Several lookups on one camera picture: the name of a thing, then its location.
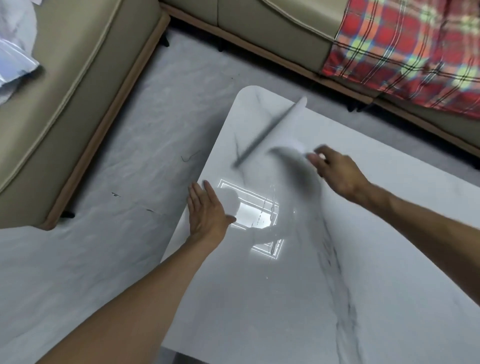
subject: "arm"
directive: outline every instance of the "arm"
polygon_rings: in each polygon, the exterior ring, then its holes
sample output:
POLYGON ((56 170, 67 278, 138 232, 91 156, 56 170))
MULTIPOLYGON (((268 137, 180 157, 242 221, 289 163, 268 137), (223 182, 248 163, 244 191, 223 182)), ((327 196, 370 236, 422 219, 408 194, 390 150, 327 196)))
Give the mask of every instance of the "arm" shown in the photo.
POLYGON ((143 279, 100 308, 38 364, 150 364, 194 274, 225 237, 226 216, 208 182, 189 187, 190 237, 143 279))
POLYGON ((480 230, 371 184, 350 157, 327 146, 307 158, 337 194, 392 225, 480 305, 480 230))

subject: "person's right arm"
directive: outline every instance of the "person's right arm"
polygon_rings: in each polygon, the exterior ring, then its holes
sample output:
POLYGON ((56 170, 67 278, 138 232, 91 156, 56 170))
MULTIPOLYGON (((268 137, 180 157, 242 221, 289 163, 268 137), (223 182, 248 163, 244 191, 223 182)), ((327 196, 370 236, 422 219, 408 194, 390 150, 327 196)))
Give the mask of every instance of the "person's right arm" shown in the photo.
POLYGON ((327 146, 307 159, 337 194, 392 225, 480 305, 480 230, 370 183, 349 156, 327 146))

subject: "brown wooden trim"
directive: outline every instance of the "brown wooden trim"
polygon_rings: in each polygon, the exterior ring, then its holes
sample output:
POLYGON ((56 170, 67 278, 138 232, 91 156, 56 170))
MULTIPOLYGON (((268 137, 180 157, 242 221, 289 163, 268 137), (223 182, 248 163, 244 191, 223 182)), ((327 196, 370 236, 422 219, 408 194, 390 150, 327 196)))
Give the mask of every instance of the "brown wooden trim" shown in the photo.
POLYGON ((158 21, 158 24, 153 30, 153 33, 150 35, 147 42, 145 43, 142 51, 137 57, 137 60, 133 64, 132 69, 130 69, 130 72, 128 73, 120 89, 118 90, 117 95, 113 99, 110 107, 102 118, 102 121, 98 125, 95 133, 92 136, 92 139, 90 139, 90 141, 88 142, 87 147, 85 148, 85 151, 78 160, 78 163, 73 169, 72 174, 70 175, 67 182, 60 191, 60 194, 58 195, 52 209, 48 213, 47 218, 40 226, 38 226, 39 229, 51 230, 57 225, 60 215, 67 206, 68 201, 71 199, 73 192, 80 183, 80 180, 82 179, 88 165, 90 164, 93 156, 95 155, 95 152, 102 143, 103 138, 107 134, 107 131, 115 120, 115 117, 117 116, 128 94, 135 85, 138 77, 142 73, 142 70, 150 59, 150 56, 155 50, 159 39, 162 37, 162 34, 165 32, 169 23, 169 15, 166 12, 163 12, 160 20, 158 21))
POLYGON ((382 99, 378 99, 378 98, 372 98, 370 96, 366 96, 366 95, 363 95, 359 92, 356 92, 356 91, 353 91, 343 85, 340 85, 338 82, 336 82, 335 80, 331 79, 331 78, 327 78, 327 77, 324 77, 324 76, 321 76, 320 74, 317 74, 315 72, 312 72, 312 71, 309 71, 307 70, 306 68, 296 64, 296 63, 293 63, 291 61, 288 61, 284 58, 281 58, 280 56, 272 53, 272 52, 269 52, 268 50, 265 50, 263 48, 260 48, 259 46, 256 46, 252 43, 249 43, 247 42, 246 40, 244 39, 241 39, 240 37, 238 36, 235 36, 223 29, 220 29, 219 27, 217 26, 214 26, 214 25, 211 25, 211 24, 208 24, 208 23, 205 23, 185 12, 183 12, 182 10, 180 9, 177 9, 177 8, 174 8, 173 6, 170 6, 168 4, 164 4, 164 3, 160 3, 160 6, 162 8, 164 8, 171 16, 173 16, 174 18, 178 18, 180 20, 183 20, 197 28, 200 28, 208 33, 211 33, 215 36, 218 36, 220 38, 223 38, 239 47, 242 47, 246 50, 249 50, 250 52, 253 52, 263 58, 266 58, 268 60, 271 60, 275 63, 278 63, 296 73, 299 73, 305 77, 308 77, 310 78, 311 80, 314 80, 322 85, 325 85, 329 88, 332 88, 338 92, 341 92, 342 94, 344 95, 347 95, 347 96, 350 96, 358 101, 361 101, 365 104, 370 104, 372 102, 374 102, 376 105, 382 107, 383 109, 385 110, 388 110, 404 119, 407 119, 408 121, 416 124, 417 126, 435 134, 435 135, 438 135, 439 137, 445 139, 446 141, 452 143, 452 144, 455 144, 456 146, 458 146, 459 148, 475 155, 475 156, 478 156, 480 157, 480 148, 477 148, 475 146, 473 146, 472 144, 466 142, 465 140, 463 139, 460 139, 458 138, 457 136, 454 136, 452 134, 449 134, 447 133, 446 131, 438 128, 437 126, 429 123, 428 121, 422 119, 422 118, 419 118, 418 116, 415 116, 411 113, 409 113, 408 111, 405 111, 401 108, 399 108, 398 106, 386 101, 386 100, 382 100, 382 99))
POLYGON ((320 74, 316 73, 316 72, 312 72, 312 71, 309 71, 307 70, 306 68, 294 63, 294 62, 291 62, 291 61, 288 61, 284 58, 281 58, 280 56, 268 51, 268 50, 265 50, 259 46, 256 46, 252 43, 249 43, 247 42, 246 40, 238 37, 238 36, 235 36, 223 29, 220 29, 219 27, 217 26, 214 26, 214 25, 211 25, 211 24, 208 24, 208 23, 205 23, 189 14, 187 14, 186 12, 180 10, 180 9, 177 9, 177 8, 174 8, 173 6, 171 5, 168 5, 168 4, 165 4, 165 3, 160 3, 160 6, 162 8, 164 8, 171 16, 173 16, 174 18, 178 18, 180 20, 183 20, 184 22, 187 22, 197 28, 200 28, 208 33, 211 33, 215 36, 218 36, 222 39, 225 39, 227 40, 228 42, 230 43, 233 43, 239 47, 242 47, 242 48, 245 48, 246 50, 249 50, 250 52, 253 52, 257 55, 259 55, 260 57, 263 57, 263 58, 266 58, 270 61, 273 61, 275 63, 278 63, 296 73, 299 73, 301 74, 302 76, 305 76, 305 77, 308 77, 310 78, 311 80, 314 80, 320 84, 323 84, 329 88, 332 88, 336 91, 339 91, 341 92, 342 94, 344 95, 348 95, 350 97, 353 97, 355 99, 357 99, 358 101, 361 101, 365 104, 370 104, 371 102, 373 102, 373 98, 370 97, 370 96, 366 96, 366 95, 363 95, 359 92, 356 92, 356 91, 353 91, 353 90, 350 90, 349 88, 327 78, 327 77, 324 77, 324 76, 321 76, 320 74))

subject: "table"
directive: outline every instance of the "table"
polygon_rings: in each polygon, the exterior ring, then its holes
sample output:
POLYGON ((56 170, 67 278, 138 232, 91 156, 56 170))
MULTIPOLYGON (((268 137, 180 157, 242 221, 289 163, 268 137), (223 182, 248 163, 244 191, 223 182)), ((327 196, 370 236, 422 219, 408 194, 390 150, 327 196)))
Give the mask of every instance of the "table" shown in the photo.
MULTIPOLYGON (((163 345, 209 364, 478 363, 480 308, 393 228, 295 155, 232 163, 292 102, 237 95, 200 176, 238 221, 183 297, 163 345)), ((374 183, 480 227, 480 189, 311 110, 287 134, 328 143, 374 183)), ((185 211, 164 259, 188 236, 185 211)))

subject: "person's left arm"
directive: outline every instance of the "person's left arm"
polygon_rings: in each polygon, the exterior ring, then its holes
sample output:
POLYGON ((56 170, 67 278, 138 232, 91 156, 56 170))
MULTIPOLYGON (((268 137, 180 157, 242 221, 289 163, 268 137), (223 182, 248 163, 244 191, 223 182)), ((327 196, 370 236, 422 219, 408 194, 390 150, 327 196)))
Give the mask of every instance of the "person's left arm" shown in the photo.
POLYGON ((190 281, 225 237, 225 215, 210 184, 189 186, 190 237, 143 279, 104 305, 37 364, 150 364, 190 281))

